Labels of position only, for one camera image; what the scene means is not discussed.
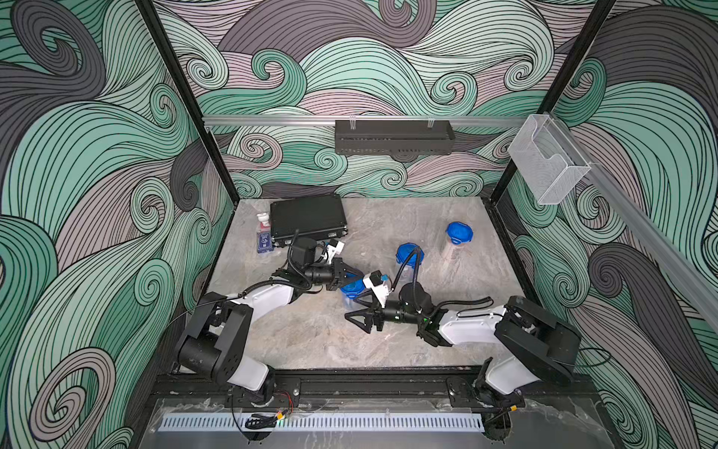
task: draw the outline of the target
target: wall mural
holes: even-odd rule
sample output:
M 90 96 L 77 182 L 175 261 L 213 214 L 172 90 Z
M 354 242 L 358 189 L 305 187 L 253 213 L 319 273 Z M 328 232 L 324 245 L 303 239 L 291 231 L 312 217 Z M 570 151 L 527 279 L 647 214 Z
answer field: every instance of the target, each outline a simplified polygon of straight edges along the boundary
M 651 0 L 626 1 L 641 5 Z M 156 0 L 205 114 L 525 116 L 592 1 Z M 456 129 L 455 153 L 338 156 L 333 129 L 219 126 L 245 198 L 487 195 L 512 129 Z
M 676 6 L 608 19 L 556 112 L 718 287 L 716 9 L 666 3 Z M 560 205 L 539 206 L 516 176 L 509 194 L 502 216 L 544 305 L 579 327 L 585 346 L 614 356 L 580 371 L 627 447 L 715 448 L 718 335 L 690 298 L 594 186 L 581 182 Z
M 5 1 L 0 58 L 0 446 L 127 447 L 232 204 L 132 0 Z

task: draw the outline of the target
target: clear acrylic holder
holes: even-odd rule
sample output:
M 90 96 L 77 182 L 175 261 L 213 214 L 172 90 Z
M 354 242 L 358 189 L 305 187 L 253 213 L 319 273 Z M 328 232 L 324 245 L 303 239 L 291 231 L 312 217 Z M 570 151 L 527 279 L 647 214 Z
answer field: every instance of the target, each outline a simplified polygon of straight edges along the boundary
M 589 158 L 563 123 L 533 114 L 508 148 L 538 204 L 558 204 L 590 170 Z

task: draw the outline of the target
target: black case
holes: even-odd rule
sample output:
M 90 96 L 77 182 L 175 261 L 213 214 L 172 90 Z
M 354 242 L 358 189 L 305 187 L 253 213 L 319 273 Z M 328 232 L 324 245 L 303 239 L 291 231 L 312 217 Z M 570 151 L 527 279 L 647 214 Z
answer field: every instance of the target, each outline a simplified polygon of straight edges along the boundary
M 269 205 L 269 219 L 274 246 L 288 245 L 297 228 L 299 236 L 317 241 L 339 239 L 349 231 L 339 195 L 275 201 Z

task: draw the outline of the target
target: blue lid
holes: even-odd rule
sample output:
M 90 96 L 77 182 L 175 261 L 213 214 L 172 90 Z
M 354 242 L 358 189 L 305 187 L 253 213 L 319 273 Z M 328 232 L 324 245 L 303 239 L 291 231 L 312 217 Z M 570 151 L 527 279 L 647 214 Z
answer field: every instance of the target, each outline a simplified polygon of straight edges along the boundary
M 407 257 L 409 257 L 409 253 L 411 253 L 414 248 L 416 248 L 415 244 L 403 244 L 396 250 L 396 263 L 397 264 L 403 264 L 403 262 L 406 260 Z M 419 255 L 419 265 L 424 261 L 424 252 L 422 251 Z M 416 257 L 412 257 L 409 263 L 411 268 L 414 268 L 414 265 L 416 263 Z
M 347 274 L 347 277 L 357 277 L 354 274 Z M 364 291 L 364 279 L 359 278 L 358 280 L 341 287 L 340 290 L 344 292 L 349 298 L 354 298 Z
M 466 243 L 474 238 L 474 231 L 471 230 L 471 226 L 460 221 L 450 223 L 447 228 L 447 234 L 449 234 L 449 238 L 454 245 Z

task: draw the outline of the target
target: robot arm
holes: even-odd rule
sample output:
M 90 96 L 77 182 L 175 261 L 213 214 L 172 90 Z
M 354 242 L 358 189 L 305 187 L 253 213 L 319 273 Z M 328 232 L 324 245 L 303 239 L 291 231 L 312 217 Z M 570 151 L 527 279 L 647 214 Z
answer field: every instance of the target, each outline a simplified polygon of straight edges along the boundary
M 520 386 L 537 380 L 565 385 L 572 381 L 571 365 L 578 355 L 581 334 L 567 321 L 552 315 L 526 298 L 512 296 L 505 305 L 480 310 L 446 310 L 436 306 L 428 318 L 411 305 L 411 284 L 399 293 L 399 301 L 377 300 L 368 307 L 346 314 L 347 320 L 366 333 L 372 326 L 382 331 L 385 321 L 417 324 L 418 337 L 432 346 L 461 343 L 499 343 L 510 355 L 494 361 L 485 372 L 485 382 L 508 395 Z M 431 304 L 431 297 L 417 283 L 418 301 Z
M 218 384 L 244 387 L 255 402 L 269 400 L 274 392 L 273 370 L 244 355 L 249 327 L 270 311 L 295 301 L 312 285 L 336 290 L 353 281 L 348 274 L 363 277 L 364 273 L 336 257 L 341 242 L 330 243 L 333 250 L 326 264 L 314 261 L 317 242 L 300 237 L 288 250 L 289 268 L 273 274 L 282 279 L 259 282 L 240 295 L 211 292 L 200 298 L 175 347 L 177 362 Z M 221 328 L 221 333 L 210 326 Z

